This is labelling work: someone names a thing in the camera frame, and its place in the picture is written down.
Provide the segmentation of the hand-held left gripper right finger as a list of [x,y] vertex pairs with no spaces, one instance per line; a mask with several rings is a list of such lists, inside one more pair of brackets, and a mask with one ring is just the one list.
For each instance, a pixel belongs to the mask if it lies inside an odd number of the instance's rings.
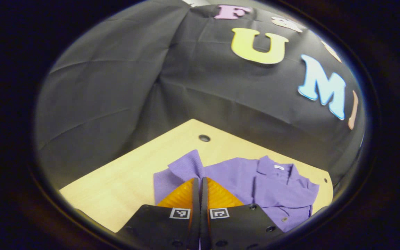
[[200,218],[202,250],[260,250],[283,234],[258,204],[243,204],[209,177],[202,178]]

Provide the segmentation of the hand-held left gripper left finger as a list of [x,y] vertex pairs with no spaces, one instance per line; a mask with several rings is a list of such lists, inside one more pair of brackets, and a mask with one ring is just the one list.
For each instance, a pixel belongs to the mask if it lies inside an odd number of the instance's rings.
[[155,206],[140,206],[117,235],[141,250],[198,250],[199,179],[184,182]]

